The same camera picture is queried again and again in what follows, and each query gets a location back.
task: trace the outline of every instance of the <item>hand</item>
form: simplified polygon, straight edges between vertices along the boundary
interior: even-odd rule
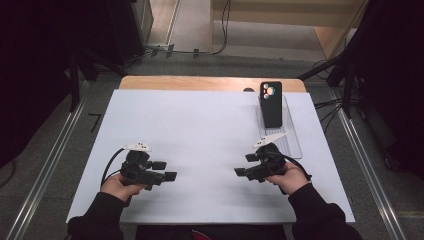
[[[105,183],[100,188],[100,192],[108,193],[126,202],[130,196],[139,194],[140,191],[147,186],[144,184],[124,186],[122,184],[123,181],[124,177],[121,174],[113,175],[106,179]]]
[[[288,195],[309,183],[303,171],[293,163],[286,163],[284,171],[284,175],[273,175],[265,179],[280,186]]]

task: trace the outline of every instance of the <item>cable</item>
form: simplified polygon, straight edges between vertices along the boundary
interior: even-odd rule
[[[322,60],[319,60],[319,61],[315,62],[315,63],[314,63],[314,65],[312,66],[312,69],[314,69],[314,68],[315,68],[315,66],[316,66],[318,63],[320,63],[320,62],[325,62],[325,63],[327,63],[328,67],[331,67],[331,65],[330,65],[330,64],[328,64],[328,62],[327,62],[327,60],[326,60],[326,59],[322,59]],[[321,78],[321,79],[323,79],[323,80],[327,80],[327,78],[325,78],[325,77],[321,77],[320,75],[318,75],[318,73],[317,73],[315,76],[317,76],[317,77],[319,77],[319,78]]]
[[[227,2],[225,3],[225,7],[224,10],[222,11],[222,17],[221,17],[221,26],[222,26],[222,31],[224,33],[224,43],[222,44],[221,49],[219,49],[216,52],[188,52],[188,51],[168,51],[168,50],[162,50],[162,49],[152,49],[149,48],[151,50],[157,50],[158,52],[165,52],[165,53],[180,53],[180,54],[205,54],[205,55],[216,55],[221,53],[226,47],[227,47],[227,39],[228,39],[228,20],[230,19],[230,11],[231,11],[231,0],[227,0]]]
[[[284,155],[284,154],[282,154],[282,153],[275,153],[275,152],[267,152],[267,153],[263,153],[263,154],[261,154],[261,155],[264,155],[264,156],[266,156],[266,155],[274,155],[274,156],[282,157],[282,158],[284,158],[284,159],[289,160],[289,162],[293,163],[294,165],[296,165],[296,167],[298,167],[298,168],[300,168],[300,170],[302,170],[303,174],[305,175],[305,177],[306,177],[306,179],[307,179],[308,181],[311,181],[311,177],[312,177],[312,175],[309,175],[309,174],[306,172],[305,168],[302,166],[302,164],[300,164],[300,163],[299,163],[298,161],[296,161],[294,158],[291,158],[291,157],[289,157],[289,156],[286,156],[286,155]]]
[[[327,133],[327,129],[328,129],[328,126],[330,126],[330,123],[331,123],[331,121],[333,120],[333,118],[336,116],[336,114],[337,114],[337,112],[340,110],[342,108],[342,106],[337,106],[334,110],[333,110],[333,116],[331,116],[331,118],[330,118],[330,120],[328,120],[328,122],[327,122],[327,126],[325,126],[325,129],[324,129],[324,135]]]
[[[125,149],[123,149],[123,148],[119,149],[115,154],[113,154],[112,158],[109,160],[109,162],[108,162],[108,164],[105,168],[105,171],[103,172],[103,177],[102,177],[102,181],[100,182],[100,187],[102,187],[103,183],[106,181],[106,174],[107,174],[107,171],[109,170],[109,167],[112,164],[113,160],[115,160],[116,156],[118,156],[118,154],[121,153],[124,150]]]
[[[337,98],[337,99],[334,99],[334,100],[331,100],[331,101],[327,101],[327,102],[315,103],[314,104],[314,107],[315,107],[315,109],[320,109],[320,108],[326,107],[328,105],[332,105],[334,103],[342,103],[342,99],[341,98]]]
[[[224,29],[224,15],[225,15],[225,10],[227,9],[227,6],[228,6],[227,23],[226,23],[225,29]],[[227,47],[228,19],[230,19],[230,11],[231,11],[231,0],[228,0],[227,3],[225,4],[224,10],[222,12],[222,17],[221,17],[222,32],[224,33],[224,43],[222,44],[222,47],[221,47],[220,50],[218,50],[217,52],[212,53],[214,55],[221,53]]]
[[[15,175],[16,163],[15,163],[15,161],[11,161],[10,164],[12,165],[12,171],[9,174],[9,176],[6,178],[6,180],[4,182],[0,183],[0,188],[6,186],[6,184],[10,181],[10,179],[12,179],[13,175]]]
[[[320,120],[319,120],[319,122],[320,123],[322,123],[328,116],[330,116],[334,111],[336,111],[336,109],[338,108],[338,107],[341,107],[342,105],[337,105],[333,110],[331,110],[331,112],[329,112],[327,115],[325,115],[323,118],[321,118]]]

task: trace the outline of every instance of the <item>white tabletop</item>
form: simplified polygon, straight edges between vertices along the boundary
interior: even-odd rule
[[[312,174],[327,202],[337,203],[354,222],[334,160],[308,93],[285,93],[302,151],[299,162]],[[134,196],[122,222],[145,224],[272,224],[296,221],[287,196],[270,183],[237,177],[249,168],[245,155],[259,138],[257,93],[115,90],[78,186],[67,221],[83,215],[107,162],[126,144],[144,141],[152,161],[166,161],[175,182]],[[121,167],[127,151],[110,171]]]

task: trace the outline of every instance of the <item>black sleeve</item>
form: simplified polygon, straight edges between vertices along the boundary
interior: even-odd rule
[[[355,228],[346,223],[343,210],[327,204],[312,184],[307,184],[290,195],[297,221],[292,227],[296,240],[362,239]]]
[[[82,217],[68,222],[68,234],[72,239],[120,240],[124,235],[119,228],[124,202],[110,194],[99,192]]]

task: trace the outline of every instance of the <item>black phone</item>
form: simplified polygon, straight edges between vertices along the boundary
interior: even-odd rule
[[[259,103],[265,128],[280,128],[283,125],[283,86],[281,82],[262,82]]]

